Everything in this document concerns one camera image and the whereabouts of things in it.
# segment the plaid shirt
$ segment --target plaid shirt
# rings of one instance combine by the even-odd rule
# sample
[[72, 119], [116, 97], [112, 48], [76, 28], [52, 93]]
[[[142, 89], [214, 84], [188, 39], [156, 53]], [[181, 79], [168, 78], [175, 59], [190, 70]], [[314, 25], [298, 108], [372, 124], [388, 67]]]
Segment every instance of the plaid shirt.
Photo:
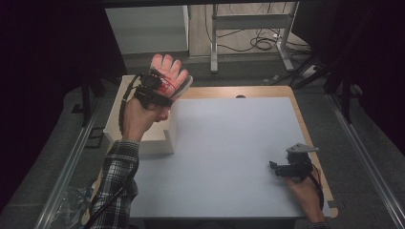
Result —
[[[96, 212], [117, 190], [133, 168], [139, 166], [139, 143], [134, 141], [116, 141], [107, 154], [102, 166], [101, 185], [93, 199], [92, 214]], [[109, 206], [95, 221], [93, 229], [127, 229], [129, 228], [129, 211], [131, 202], [138, 194], [137, 184], [131, 185]], [[330, 229], [326, 222], [307, 225], [308, 229]]]

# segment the fingers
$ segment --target fingers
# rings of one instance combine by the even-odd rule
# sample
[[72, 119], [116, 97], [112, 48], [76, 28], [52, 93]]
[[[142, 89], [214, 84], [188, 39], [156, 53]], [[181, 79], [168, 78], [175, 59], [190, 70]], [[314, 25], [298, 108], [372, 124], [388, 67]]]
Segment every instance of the fingers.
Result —
[[163, 58], [163, 62], [161, 64], [161, 72], [162, 74], [166, 74], [170, 72], [170, 69], [172, 67], [173, 63], [173, 57], [171, 55], [166, 55]]
[[187, 76], [188, 76], [188, 70], [181, 71], [179, 76], [176, 78], [176, 82], [178, 83], [178, 87], [182, 84], [182, 82], [184, 82], [184, 80], [187, 78]]
[[161, 54], [155, 54], [152, 59], [151, 68], [154, 68], [156, 70], [160, 69], [162, 59], [163, 56]]
[[176, 60], [176, 61], [173, 63], [172, 68], [170, 69], [170, 74], [173, 75], [173, 76], [175, 76], [174, 78], [176, 78], [176, 76], [178, 76], [178, 74], [179, 74], [180, 68], [181, 68], [181, 61], [180, 61], [180, 60]]

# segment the black curtain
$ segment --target black curtain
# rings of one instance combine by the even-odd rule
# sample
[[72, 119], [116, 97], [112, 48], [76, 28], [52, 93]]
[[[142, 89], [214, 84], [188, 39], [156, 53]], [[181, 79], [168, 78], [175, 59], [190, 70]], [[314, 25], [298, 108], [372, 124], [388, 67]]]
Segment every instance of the black curtain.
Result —
[[377, 8], [354, 49], [353, 83], [360, 104], [405, 155], [405, 1], [377, 1]]
[[84, 78], [126, 70], [101, 5], [5, 1], [0, 13], [3, 208], [48, 140], [65, 94]]

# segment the metal frame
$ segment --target metal frame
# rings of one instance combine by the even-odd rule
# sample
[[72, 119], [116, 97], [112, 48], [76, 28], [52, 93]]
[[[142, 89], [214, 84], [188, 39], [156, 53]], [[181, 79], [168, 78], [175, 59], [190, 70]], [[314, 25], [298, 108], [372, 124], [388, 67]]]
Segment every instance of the metal frame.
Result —
[[101, 107], [101, 102], [102, 98], [95, 99], [93, 105], [94, 112], [90, 116], [89, 122], [82, 128], [80, 135], [70, 152], [68, 160], [63, 166], [59, 177], [57, 178], [57, 181], [50, 193], [50, 196], [48, 197], [48, 200], [45, 203], [44, 208], [42, 209], [42, 213], [39, 216], [34, 229], [47, 229], [51, 227], [53, 216], [56, 213], [57, 208], [59, 207], [60, 201], [62, 200], [62, 194], [66, 190], [71, 180], [71, 177], [75, 171], [75, 167], [86, 144], [87, 138], [92, 131], [92, 127], [98, 115], [98, 110]]
[[297, 10], [298, 2], [294, 2], [287, 14], [261, 14], [261, 15], [218, 15], [217, 5], [212, 5], [212, 42], [211, 42], [211, 72], [218, 72], [217, 31], [218, 30], [254, 30], [254, 29], [284, 29], [281, 42], [277, 49], [281, 55], [288, 72], [294, 71], [289, 60], [286, 43], [292, 22]]

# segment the cable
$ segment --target cable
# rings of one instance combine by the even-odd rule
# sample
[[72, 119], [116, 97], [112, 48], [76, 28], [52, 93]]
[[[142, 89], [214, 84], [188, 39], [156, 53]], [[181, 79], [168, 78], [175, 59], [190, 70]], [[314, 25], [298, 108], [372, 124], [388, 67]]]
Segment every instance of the cable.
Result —
[[[269, 13], [269, 12], [271, 11], [271, 9], [272, 9], [273, 6], [274, 6], [274, 4], [269, 4], [269, 5], [268, 5], [267, 13]], [[205, 31], [206, 31], [206, 35], [207, 35], [209, 41], [212, 43], [212, 39], [211, 39], [211, 37], [209, 36], [208, 26], [207, 26], [206, 5], [204, 6], [204, 21], [205, 21]], [[261, 35], [263, 35], [262, 30], [263, 30], [263, 29], [260, 29], [259, 32], [256, 32], [256, 34], [257, 34], [256, 37], [250, 39], [250, 45], [251, 45], [251, 47], [250, 47], [250, 48], [247, 48], [247, 49], [245, 49], [245, 50], [236, 50], [236, 49], [233, 49], [233, 48], [228, 47], [228, 46], [225, 46], [225, 45], [217, 45], [217, 46], [218, 46], [218, 47], [224, 47], [224, 48], [226, 48], [226, 49], [230, 49], [230, 50], [232, 50], [232, 51], [234, 51], [234, 52], [247, 52], [247, 51], [250, 51], [250, 50], [252, 50], [252, 49], [254, 49], [254, 48], [257, 48], [258, 50], [261, 50], [261, 51], [269, 51], [269, 50], [271, 50], [271, 49], [276, 45], [278, 39], [277, 39], [277, 40], [274, 40], [274, 39], [271, 39], [271, 38], [262, 37], [262, 36], [261, 36]], [[227, 34], [223, 34], [223, 35], [216, 35], [216, 37], [221, 38], [221, 37], [225, 37], [225, 36], [228, 36], [228, 35], [231, 35], [231, 34], [240, 32], [240, 31], [244, 31], [244, 30], [237, 30], [237, 31], [233, 31], [233, 32], [230, 32], [230, 33], [227, 33]]]
[[135, 173], [137, 172], [139, 167], [139, 160], [135, 164], [135, 167], [129, 172], [128, 176], [122, 183], [122, 186], [119, 190], [110, 198], [108, 199], [87, 221], [86, 225], [84, 225], [83, 229], [89, 229], [93, 223], [98, 219], [98, 217], [109, 207], [111, 204], [121, 195], [124, 189], [134, 180]]
[[128, 88], [124, 94], [124, 97], [121, 100], [121, 106], [119, 107], [119, 115], [118, 115], [118, 126], [119, 130], [121, 131], [121, 134], [123, 132], [123, 120], [124, 120], [124, 111], [125, 111], [125, 105], [128, 100], [129, 93], [134, 89], [134, 83], [137, 80], [139, 75], [135, 75], [134, 78], [132, 79], [131, 83], [128, 85]]

